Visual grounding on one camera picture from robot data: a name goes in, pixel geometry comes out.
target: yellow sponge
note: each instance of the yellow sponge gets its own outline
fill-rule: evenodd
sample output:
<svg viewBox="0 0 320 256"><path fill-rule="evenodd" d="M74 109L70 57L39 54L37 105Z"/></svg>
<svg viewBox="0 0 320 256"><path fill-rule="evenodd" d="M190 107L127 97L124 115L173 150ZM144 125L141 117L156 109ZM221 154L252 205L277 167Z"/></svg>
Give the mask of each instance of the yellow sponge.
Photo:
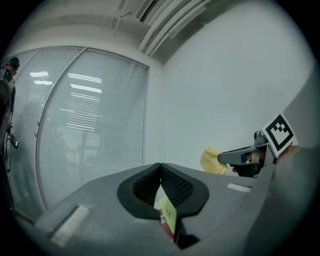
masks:
<svg viewBox="0 0 320 256"><path fill-rule="evenodd" d="M226 173L228 169L227 165L218 161L218 155L220 153L220 151L215 150L210 146L205 148L202 153L200 163L206 173L221 175Z"/></svg>

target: yellow-green object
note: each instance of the yellow-green object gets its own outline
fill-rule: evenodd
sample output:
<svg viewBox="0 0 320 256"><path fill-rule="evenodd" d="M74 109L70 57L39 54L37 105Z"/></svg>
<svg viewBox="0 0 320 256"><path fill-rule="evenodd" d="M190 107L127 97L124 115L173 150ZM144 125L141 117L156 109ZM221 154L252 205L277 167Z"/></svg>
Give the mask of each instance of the yellow-green object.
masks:
<svg viewBox="0 0 320 256"><path fill-rule="evenodd" d="M203 151L200 163L206 173L221 175L226 173L228 170L227 165L218 161L218 155L220 153L219 150L215 150L210 146Z"/></svg>
<svg viewBox="0 0 320 256"><path fill-rule="evenodd" d="M177 210L167 197L160 199L160 207L172 234L175 233Z"/></svg>

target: window blinds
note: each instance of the window blinds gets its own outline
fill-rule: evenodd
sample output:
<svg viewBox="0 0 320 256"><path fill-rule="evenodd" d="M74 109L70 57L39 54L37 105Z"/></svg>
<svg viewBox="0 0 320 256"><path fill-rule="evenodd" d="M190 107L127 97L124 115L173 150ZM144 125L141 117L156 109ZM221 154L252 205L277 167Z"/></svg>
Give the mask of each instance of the window blinds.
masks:
<svg viewBox="0 0 320 256"><path fill-rule="evenodd" d="M145 66L90 49L63 75L38 136L49 207L93 179L142 165L147 79Z"/></svg>
<svg viewBox="0 0 320 256"><path fill-rule="evenodd" d="M13 151L9 182L15 208L31 220L36 220L44 211L36 172L38 122L52 87L80 50L72 47L41 49L21 69L15 81L12 131L19 141L19 149Z"/></svg>

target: white wall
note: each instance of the white wall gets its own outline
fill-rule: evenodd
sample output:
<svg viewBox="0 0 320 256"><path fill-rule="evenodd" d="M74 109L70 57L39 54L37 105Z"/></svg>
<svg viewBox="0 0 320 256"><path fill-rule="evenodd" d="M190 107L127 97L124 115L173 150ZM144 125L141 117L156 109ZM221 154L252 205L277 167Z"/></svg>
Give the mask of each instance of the white wall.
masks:
<svg viewBox="0 0 320 256"><path fill-rule="evenodd" d="M149 66L145 122L144 122L144 163L164 162L165 126L163 122L163 66L156 60L138 51L138 42L121 31L94 25L55 26L30 33L12 42L7 56L31 49L52 46L81 46L116 53Z"/></svg>
<svg viewBox="0 0 320 256"><path fill-rule="evenodd" d="M166 162L202 170L205 147L252 145L314 61L296 25L269 3L245 2L206 25L164 66Z"/></svg>

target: black cap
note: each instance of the black cap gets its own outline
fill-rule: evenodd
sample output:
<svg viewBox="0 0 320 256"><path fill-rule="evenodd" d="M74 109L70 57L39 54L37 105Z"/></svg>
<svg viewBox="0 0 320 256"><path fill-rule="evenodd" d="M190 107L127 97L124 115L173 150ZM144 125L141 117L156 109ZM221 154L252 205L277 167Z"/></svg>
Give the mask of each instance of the black cap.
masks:
<svg viewBox="0 0 320 256"><path fill-rule="evenodd" d="M19 59L17 57L12 57L9 60L8 65L10 65L15 71L17 71L18 67L20 66Z"/></svg>

